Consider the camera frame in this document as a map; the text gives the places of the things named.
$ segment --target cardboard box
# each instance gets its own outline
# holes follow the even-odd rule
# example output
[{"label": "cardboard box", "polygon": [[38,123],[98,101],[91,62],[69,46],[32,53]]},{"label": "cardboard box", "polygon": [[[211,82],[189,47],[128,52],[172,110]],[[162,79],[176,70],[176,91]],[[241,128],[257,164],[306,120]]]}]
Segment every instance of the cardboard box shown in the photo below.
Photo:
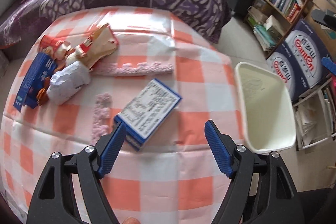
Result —
[{"label": "cardboard box", "polygon": [[267,59],[267,64],[284,81],[292,101],[309,89],[306,77],[286,42]]},{"label": "cardboard box", "polygon": [[306,16],[305,20],[311,27],[313,27],[316,34],[326,46],[328,52],[330,53],[330,56],[334,60],[336,60],[336,32],[330,29],[324,29],[319,23],[316,23],[311,18],[311,12],[314,9],[319,9],[323,11],[326,11],[328,9],[336,13],[336,8],[332,6],[327,0],[313,0],[313,3],[314,6],[309,14]]},{"label": "cardboard box", "polygon": [[114,120],[126,125],[126,141],[139,151],[182,98],[158,79],[145,88]]},{"label": "cardboard box", "polygon": [[329,73],[321,63],[323,57],[330,58],[325,45],[313,28],[300,20],[267,63],[285,82],[292,101],[296,101]]}]

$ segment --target white plastic bag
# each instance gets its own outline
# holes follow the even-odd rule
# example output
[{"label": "white plastic bag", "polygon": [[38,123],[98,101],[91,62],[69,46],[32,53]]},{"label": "white plastic bag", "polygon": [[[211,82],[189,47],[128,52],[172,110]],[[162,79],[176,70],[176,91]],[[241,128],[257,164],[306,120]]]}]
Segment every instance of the white plastic bag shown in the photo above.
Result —
[{"label": "white plastic bag", "polygon": [[51,77],[47,95],[54,104],[61,105],[90,81],[88,68],[82,62],[76,61]]}]

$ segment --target white plastic basket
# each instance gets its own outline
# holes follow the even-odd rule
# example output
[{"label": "white plastic basket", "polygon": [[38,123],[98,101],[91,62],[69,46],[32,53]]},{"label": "white plastic basket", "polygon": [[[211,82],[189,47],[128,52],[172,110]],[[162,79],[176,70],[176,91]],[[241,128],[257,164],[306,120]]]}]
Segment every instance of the white plastic basket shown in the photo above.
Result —
[{"label": "white plastic basket", "polygon": [[295,119],[285,83],[277,75],[241,62],[235,77],[247,147],[266,154],[295,144]]}]

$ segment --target red packaging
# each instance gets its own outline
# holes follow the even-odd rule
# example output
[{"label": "red packaging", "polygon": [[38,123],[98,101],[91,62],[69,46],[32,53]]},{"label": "red packaging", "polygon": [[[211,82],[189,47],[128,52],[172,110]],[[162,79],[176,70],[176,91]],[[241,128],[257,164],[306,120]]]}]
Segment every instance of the red packaging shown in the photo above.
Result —
[{"label": "red packaging", "polygon": [[62,60],[70,49],[71,45],[69,42],[44,35],[40,41],[39,52],[43,52],[53,59]]}]

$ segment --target food package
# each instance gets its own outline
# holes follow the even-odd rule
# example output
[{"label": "food package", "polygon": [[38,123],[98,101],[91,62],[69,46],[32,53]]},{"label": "food package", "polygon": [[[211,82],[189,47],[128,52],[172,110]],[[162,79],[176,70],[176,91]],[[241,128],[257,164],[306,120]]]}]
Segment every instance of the food package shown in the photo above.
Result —
[{"label": "food package", "polygon": [[25,105],[31,108],[38,106],[36,96],[44,88],[44,80],[53,74],[56,67],[57,64],[49,55],[43,52],[36,55],[16,95],[14,107],[18,111]]},{"label": "food package", "polygon": [[82,62],[76,61],[51,77],[47,95],[54,104],[61,105],[90,81],[89,69]]},{"label": "food package", "polygon": [[90,69],[99,59],[115,52],[118,45],[119,43],[107,23],[93,32],[82,44],[75,47],[75,52],[66,59],[66,66],[79,60]]},{"label": "food package", "polygon": [[40,41],[39,52],[43,52],[53,59],[62,60],[70,49],[69,42],[44,35]]}]

